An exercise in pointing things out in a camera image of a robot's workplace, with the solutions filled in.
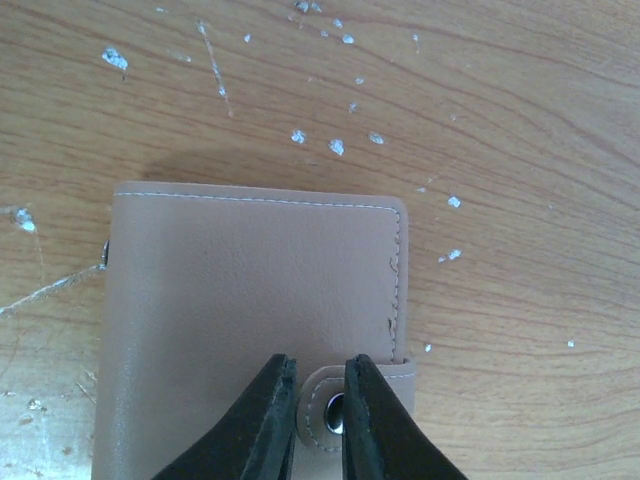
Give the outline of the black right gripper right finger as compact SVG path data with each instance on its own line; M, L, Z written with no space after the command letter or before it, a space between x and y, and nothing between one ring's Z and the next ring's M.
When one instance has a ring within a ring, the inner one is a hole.
M345 479L463 479L423 434L371 358L345 365L342 470Z

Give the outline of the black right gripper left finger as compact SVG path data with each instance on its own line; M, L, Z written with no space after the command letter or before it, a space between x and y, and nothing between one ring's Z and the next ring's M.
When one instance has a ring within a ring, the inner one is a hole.
M289 479L296 411L296 361L275 354L224 416L155 477Z

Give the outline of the pink card holder wallet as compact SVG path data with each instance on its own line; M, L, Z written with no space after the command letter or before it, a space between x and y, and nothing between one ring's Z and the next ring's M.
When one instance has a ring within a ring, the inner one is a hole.
M148 479L274 354L297 362L296 479L338 479L336 412L365 354L407 409L408 218L393 197L126 182L114 192L92 475Z

